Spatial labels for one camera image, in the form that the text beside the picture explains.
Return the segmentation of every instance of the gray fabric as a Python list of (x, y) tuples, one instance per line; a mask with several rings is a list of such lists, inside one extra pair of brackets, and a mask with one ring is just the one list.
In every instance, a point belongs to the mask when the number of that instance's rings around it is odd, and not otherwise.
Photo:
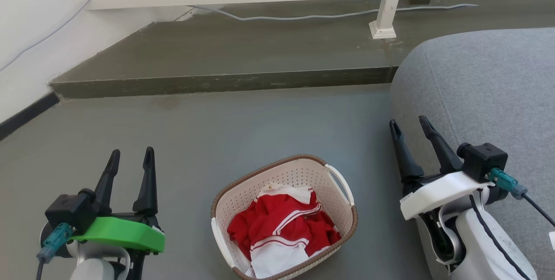
[[(428, 116), (453, 149), (491, 142), (509, 154), (506, 172), (555, 216), (555, 29), (512, 29), (462, 33), (416, 47), (391, 86), (391, 117), (426, 173), (439, 170), (420, 128)], [(555, 231), (526, 201), (507, 199), (488, 207), (515, 241), (540, 280), (555, 279)], [(422, 236), (432, 277), (445, 268)]]

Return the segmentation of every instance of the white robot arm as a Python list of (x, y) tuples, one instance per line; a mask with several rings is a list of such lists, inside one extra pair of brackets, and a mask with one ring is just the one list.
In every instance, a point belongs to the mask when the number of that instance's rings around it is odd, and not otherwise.
[[(404, 218), (424, 222), (437, 261), (446, 265), (450, 280), (536, 280), (524, 254), (484, 208), (507, 197), (508, 191), (502, 187), (510, 189), (517, 199), (524, 197), (531, 202), (526, 189), (502, 172), (507, 154), (489, 143), (464, 143), (457, 150), (465, 159), (463, 164), (428, 119), (419, 119), (441, 168), (438, 175), (425, 177), (408, 151), (399, 126), (395, 120), (390, 122), (404, 183), (400, 201)], [(553, 221), (544, 212), (542, 215)]]

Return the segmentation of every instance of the red clothing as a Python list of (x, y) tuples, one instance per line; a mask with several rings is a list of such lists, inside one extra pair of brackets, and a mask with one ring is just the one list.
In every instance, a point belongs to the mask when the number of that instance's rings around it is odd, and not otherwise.
[[(321, 204), (312, 189), (273, 186), (277, 188), (263, 190), (258, 200), (237, 214), (228, 227), (230, 239), (237, 241), (249, 260), (252, 260), (252, 250), (270, 243), (285, 247), (302, 246), (311, 257), (341, 238), (331, 218), (321, 211)], [(297, 199), (282, 194), (285, 192)]]

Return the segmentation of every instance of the red and white shirt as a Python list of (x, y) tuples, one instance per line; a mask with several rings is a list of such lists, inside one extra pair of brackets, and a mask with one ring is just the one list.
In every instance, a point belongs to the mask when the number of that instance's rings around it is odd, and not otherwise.
[(308, 260), (341, 236), (321, 211), (311, 187), (271, 184), (228, 227), (257, 278), (271, 277)]

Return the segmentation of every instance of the laundry basket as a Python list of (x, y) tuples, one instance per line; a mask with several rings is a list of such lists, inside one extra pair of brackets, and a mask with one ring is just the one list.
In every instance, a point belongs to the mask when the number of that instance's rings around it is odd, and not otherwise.
[[(343, 190), (333, 177), (339, 180)], [(227, 229), (234, 216), (246, 210), (258, 193), (270, 183), (291, 187), (311, 186), (323, 211), (339, 229), (341, 239), (306, 262), (266, 278), (267, 280), (291, 279), (320, 264), (339, 250), (353, 236), (357, 227), (358, 216), (349, 185), (335, 168), (322, 159), (300, 154), (262, 167), (225, 187), (212, 203), (212, 232), (216, 243), (228, 265), (244, 280), (255, 279), (245, 274), (250, 268), (250, 261), (229, 239)]]

